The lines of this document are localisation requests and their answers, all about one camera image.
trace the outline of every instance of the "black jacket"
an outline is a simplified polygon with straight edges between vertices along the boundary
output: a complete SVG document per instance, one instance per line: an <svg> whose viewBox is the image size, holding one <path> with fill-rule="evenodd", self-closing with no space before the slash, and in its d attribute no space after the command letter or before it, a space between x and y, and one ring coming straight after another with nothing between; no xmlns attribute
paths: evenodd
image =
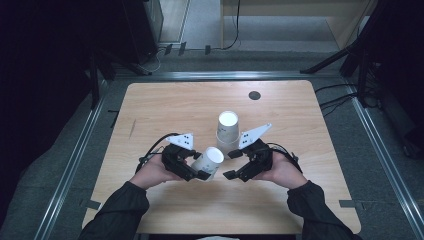
<svg viewBox="0 0 424 240"><path fill-rule="evenodd" d="M303 217L302 239L361 239L346 227L325 204L324 191L311 181L288 191L292 213ZM106 201L79 239L129 239L137 231L141 217L149 209L146 191L126 182Z"/></svg>

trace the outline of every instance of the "gray floor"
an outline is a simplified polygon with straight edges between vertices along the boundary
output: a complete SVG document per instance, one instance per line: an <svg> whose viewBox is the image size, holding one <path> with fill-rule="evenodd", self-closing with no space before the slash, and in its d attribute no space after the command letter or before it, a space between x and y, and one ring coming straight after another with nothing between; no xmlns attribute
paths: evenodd
<svg viewBox="0 0 424 240"><path fill-rule="evenodd" d="M188 49L221 46L220 1L191 1L182 42ZM225 17L224 46L236 37L236 17ZM325 17L239 18L239 41L231 50L332 52L339 48Z"/></svg>
<svg viewBox="0 0 424 240"><path fill-rule="evenodd" d="M213 22L212 19L208 20L206 17L203 21L209 21L211 24ZM191 27L189 27L189 24L192 23L187 21L183 38L190 48L203 48L205 44L217 43L215 37L208 40L206 33L198 32L197 34L204 39L195 36L190 37ZM258 40L257 48L254 47L253 42L250 45L255 51L239 48L232 51L213 51L207 56L202 51L186 51L182 56L178 56L177 51L172 51L171 54L166 56L163 56L162 53L159 55L160 68L150 77L138 77L128 70L117 67L118 76L115 81L109 82L108 90L102 94L105 100L100 109L99 118L83 152L80 164L76 168L75 177L71 182L63 205L61 205L57 220L52 231L48 234L50 239L77 238L85 214L85 208L81 206L81 202L90 199L113 131L111 125L116 114L108 110L119 110L126 88L130 83L144 81L219 81L219 78L226 81L231 80L229 79L231 74L222 71L255 71L256 79L259 78L260 80L271 79L271 76L275 75L278 75L279 79L283 81L308 79L315 89L343 83L344 80L337 73L342 60L328 66L314 76L298 74L299 69L307 68L325 59L337 49L321 48L316 45L315 47L318 49L314 47L314 49L302 51L310 47L308 42L319 42L322 39L315 39L314 36L328 36L329 32L328 29L326 30L323 27L320 28L322 33L311 34L307 30L310 29L310 25L307 25L304 26L304 35L302 36L302 29L297 25L295 27L296 29L292 30L297 31L299 36L296 36L293 41L295 45L293 49L298 50L289 48L290 51L281 51L279 47L276 49L271 47L258 51L263 47L262 41ZM242 38L241 41L241 46L243 46L245 41L248 40ZM152 59L144 67L156 69L158 66L159 62ZM243 78L245 80L255 79L252 72L238 72L238 76L244 76L239 77L239 80L243 80ZM318 93L317 98L322 103L346 93L347 91L343 87L329 89ZM36 235L49 201L90 114L90 104L90 96L88 96L63 129L55 145L26 171L10 204L8 217L0 231L0 239L32 239ZM406 158L402 151L402 144L393 132L384 113L379 109L369 109L368 111L406 185L422 209L424 193L421 190L420 183L424 178L424 161ZM360 236L364 239L416 239L354 105L351 102L342 105L325 117L325 121L350 193L357 206L358 216L362 224Z"/></svg>

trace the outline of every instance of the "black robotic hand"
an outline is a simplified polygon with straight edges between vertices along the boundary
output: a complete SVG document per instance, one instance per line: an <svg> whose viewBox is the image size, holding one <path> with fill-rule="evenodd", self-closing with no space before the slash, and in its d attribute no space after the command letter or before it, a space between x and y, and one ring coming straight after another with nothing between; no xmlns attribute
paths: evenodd
<svg viewBox="0 0 424 240"><path fill-rule="evenodd" d="M279 152L283 154L289 161L297 168L300 172L299 164L297 163L298 157L293 153L290 155L285 148L280 145L273 144L274 147L269 147L268 144L264 143L261 139L257 139L253 144L241 149L234 150L228 153L230 158L238 158L243 156L243 153L249 157L249 162L239 170L228 171L224 173L224 176L228 180L240 178L243 182L247 182L259 173L268 171L272 168L272 153Z"/></svg>
<svg viewBox="0 0 424 240"><path fill-rule="evenodd" d="M187 148L181 147L185 146L184 144L180 144L181 146L177 146L173 143L169 144L164 148L162 153L157 153L153 150L162 140L165 138L172 136L180 136L180 134L177 133L170 133L162 138L160 138L146 153L144 157L141 157L139 159L140 163L137 166L136 172L140 170L140 168L143 167L144 164L146 164L150 158L153 156L153 154L162 154L162 163L165 166L165 169L173 172L175 175L179 176L180 178L186 180L187 182L190 181L193 178L198 178L200 180L206 180L210 177L209 173L206 173L202 170L196 171L186 163L186 158L193 157L194 159L197 159L201 153L197 152L196 150L189 150Z"/></svg>
<svg viewBox="0 0 424 240"><path fill-rule="evenodd" d="M197 159L199 156L200 153L195 150L187 150L171 143L162 152L162 162L166 170L175 173L187 182L193 178L206 180L211 176L209 173L202 170L196 171L185 162L187 157Z"/></svg>

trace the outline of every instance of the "white paper cup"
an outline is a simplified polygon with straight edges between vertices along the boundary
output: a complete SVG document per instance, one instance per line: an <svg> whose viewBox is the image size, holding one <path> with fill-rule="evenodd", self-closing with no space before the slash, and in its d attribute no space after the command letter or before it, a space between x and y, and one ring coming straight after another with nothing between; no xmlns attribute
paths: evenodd
<svg viewBox="0 0 424 240"><path fill-rule="evenodd" d="M203 170L204 172L211 174L211 176L206 180L210 181L213 179L222 161L224 161L224 155L222 152L216 147L208 147L206 151L191 164L191 167L196 171Z"/></svg>
<svg viewBox="0 0 424 240"><path fill-rule="evenodd" d="M239 137L238 116L235 112L225 111L219 115L218 138L224 143L232 143Z"/></svg>
<svg viewBox="0 0 424 240"><path fill-rule="evenodd" d="M234 142L226 143L219 139L218 133L216 134L216 147L224 154L224 159L230 159L228 153L238 149L239 140L240 136Z"/></svg>

